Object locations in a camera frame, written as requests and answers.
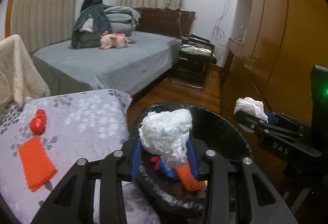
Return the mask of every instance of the wooden headboard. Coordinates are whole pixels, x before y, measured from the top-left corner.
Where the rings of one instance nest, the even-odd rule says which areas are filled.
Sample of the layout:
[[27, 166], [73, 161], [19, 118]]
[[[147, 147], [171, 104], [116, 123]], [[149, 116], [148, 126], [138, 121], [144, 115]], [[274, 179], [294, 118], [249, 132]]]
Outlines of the wooden headboard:
[[[179, 11], [156, 8], [135, 8], [141, 18], [136, 31], [149, 32], [181, 38], [179, 22]], [[194, 11], [181, 11], [182, 35], [190, 34], [192, 23], [195, 18]]]

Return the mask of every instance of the red toy piece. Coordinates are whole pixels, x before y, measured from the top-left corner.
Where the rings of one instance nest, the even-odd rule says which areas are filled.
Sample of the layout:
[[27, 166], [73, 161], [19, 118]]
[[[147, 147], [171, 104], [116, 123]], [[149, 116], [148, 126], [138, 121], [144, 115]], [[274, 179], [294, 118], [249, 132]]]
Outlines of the red toy piece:
[[161, 161], [161, 157], [160, 156], [153, 156], [151, 159], [150, 159], [150, 162], [155, 162], [155, 167], [154, 169], [155, 170], [159, 170], [159, 161]]
[[46, 112], [43, 109], [38, 109], [35, 113], [35, 117], [44, 118], [47, 121], [47, 115], [46, 115]]
[[46, 127], [47, 115], [43, 109], [39, 109], [35, 113], [35, 118], [30, 122], [30, 130], [34, 134], [41, 134]]

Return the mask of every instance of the gray bed sheet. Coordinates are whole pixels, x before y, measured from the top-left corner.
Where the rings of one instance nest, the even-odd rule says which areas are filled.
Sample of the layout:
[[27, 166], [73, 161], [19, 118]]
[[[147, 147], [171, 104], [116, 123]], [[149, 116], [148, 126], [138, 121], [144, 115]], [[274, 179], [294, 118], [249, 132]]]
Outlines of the gray bed sheet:
[[71, 49], [71, 41], [36, 51], [32, 60], [52, 95], [116, 89], [134, 95], [178, 61], [180, 40], [134, 32], [122, 49]]

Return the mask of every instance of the stool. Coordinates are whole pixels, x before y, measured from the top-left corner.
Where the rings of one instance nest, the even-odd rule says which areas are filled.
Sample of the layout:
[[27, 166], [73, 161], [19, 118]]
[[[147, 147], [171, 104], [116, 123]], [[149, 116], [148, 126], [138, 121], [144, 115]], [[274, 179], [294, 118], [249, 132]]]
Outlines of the stool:
[[214, 45], [197, 35], [185, 35], [182, 37], [179, 57], [178, 64], [169, 75], [169, 81], [197, 90], [203, 89], [210, 64], [216, 64]]

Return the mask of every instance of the cream fleece blanket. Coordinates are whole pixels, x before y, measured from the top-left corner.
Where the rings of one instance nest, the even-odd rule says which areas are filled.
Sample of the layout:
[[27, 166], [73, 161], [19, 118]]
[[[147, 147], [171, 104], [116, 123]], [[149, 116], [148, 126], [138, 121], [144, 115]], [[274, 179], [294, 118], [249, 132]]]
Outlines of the cream fleece blanket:
[[14, 100], [18, 108], [30, 99], [50, 95], [25, 48], [15, 34], [0, 42], [0, 108]]

